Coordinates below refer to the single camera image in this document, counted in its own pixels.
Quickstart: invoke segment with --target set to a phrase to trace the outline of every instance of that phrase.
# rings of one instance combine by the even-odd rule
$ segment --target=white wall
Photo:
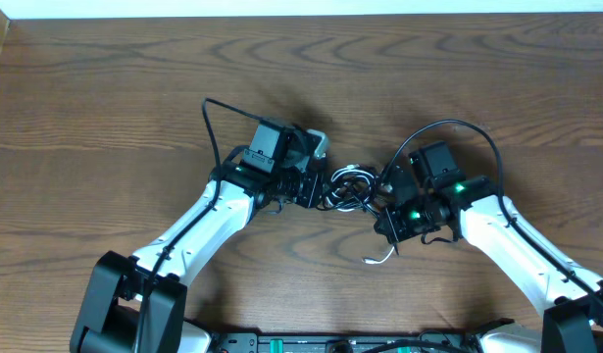
[[[603,12],[603,0],[0,0],[15,19]]]

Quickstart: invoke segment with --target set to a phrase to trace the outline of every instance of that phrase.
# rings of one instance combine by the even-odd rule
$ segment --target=white cable
[[[362,262],[364,262],[365,264],[368,264],[368,265],[383,264],[384,262],[386,262],[386,260],[388,260],[388,258],[390,257],[390,255],[392,255],[392,253],[394,251],[395,251],[395,247],[390,246],[390,251],[388,252],[388,255],[386,255],[386,257],[384,257],[382,260],[376,260],[374,258],[365,257],[365,258],[362,258]]]
[[[339,180],[342,180],[342,181],[344,181],[345,187],[347,187],[348,185],[356,184],[361,181],[361,182],[364,182],[370,190],[373,190],[372,181],[375,182],[377,179],[377,176],[375,176],[374,174],[369,173],[367,171],[361,170],[359,168],[360,168],[360,165],[348,165],[344,168],[336,170],[331,175],[331,178],[330,178],[331,182],[336,183]],[[343,190],[343,189],[334,190],[331,192],[330,196],[326,197],[326,201],[330,207],[336,207],[341,202],[349,201],[349,199],[343,200],[342,197],[336,193],[341,190]],[[370,200],[371,200],[371,196],[367,196],[364,200],[362,200],[362,202],[367,203]],[[349,208],[342,208],[342,207],[336,208],[336,210],[338,210],[340,212],[351,212],[351,211],[356,211],[356,210],[361,210],[361,209],[363,209],[363,206],[361,206],[361,205],[356,205],[354,207],[349,207]]]

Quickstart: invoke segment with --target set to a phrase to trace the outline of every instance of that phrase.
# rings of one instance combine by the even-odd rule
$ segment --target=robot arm
[[[506,209],[517,218],[517,224],[558,263],[565,264],[578,278],[599,290],[600,275],[589,271],[561,252],[517,211],[512,201],[504,197]],[[539,316],[555,306],[557,300],[578,299],[582,289],[567,280],[556,268],[534,250],[517,232],[508,227],[497,196],[487,196],[472,203],[460,213],[462,236],[484,252],[524,293]]]
[[[214,196],[215,181],[210,181],[201,198],[164,234],[147,246],[133,253],[136,266],[151,271],[162,249],[177,236],[198,215]],[[179,282],[190,286],[196,275],[214,256],[214,253],[237,231],[251,220],[254,198],[244,189],[228,181],[221,181],[221,192],[216,207],[192,227],[175,245],[175,250],[162,264],[158,274],[169,274],[179,278]]]
[[[499,328],[479,337],[482,350],[596,352],[590,326],[603,327],[603,277],[561,252],[508,197],[502,209],[498,188],[487,177],[467,180],[444,142],[411,153],[410,161],[423,193],[408,173],[393,171],[388,180],[395,200],[376,222],[376,232],[394,244],[418,235],[423,241],[450,227],[454,241],[465,238],[488,255],[543,318],[542,337],[519,326]]]
[[[212,175],[215,180],[199,200],[164,234],[129,258],[110,251],[99,260],[76,320],[72,352],[130,352],[137,329],[142,331],[142,352],[205,351],[209,334],[183,321],[187,287],[196,275],[230,236],[272,201],[312,208],[322,196],[325,134],[258,120],[251,145],[231,152],[221,174]],[[233,159],[240,153],[236,164]],[[214,200],[217,182],[220,193]],[[155,274],[155,264],[169,244],[174,246]],[[149,314],[141,316],[139,326],[138,313],[119,305],[118,299],[141,299],[151,282],[155,285],[148,296]]]

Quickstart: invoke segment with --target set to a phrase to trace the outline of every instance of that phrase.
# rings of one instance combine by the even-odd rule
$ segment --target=green connector
[[[271,339],[271,353],[283,353],[283,340]]]

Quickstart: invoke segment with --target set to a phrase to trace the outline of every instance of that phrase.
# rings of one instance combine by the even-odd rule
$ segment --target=wooden table
[[[94,263],[129,255],[199,197],[214,166],[210,96],[321,129],[334,167],[381,167],[416,128],[486,129],[507,194],[603,276],[603,15],[14,22],[0,58],[0,351],[68,347]],[[255,122],[213,108],[222,153]],[[472,176],[491,152],[449,141]],[[405,332],[540,318],[465,241],[400,244],[365,214],[286,207],[217,253],[186,316],[211,328]]]

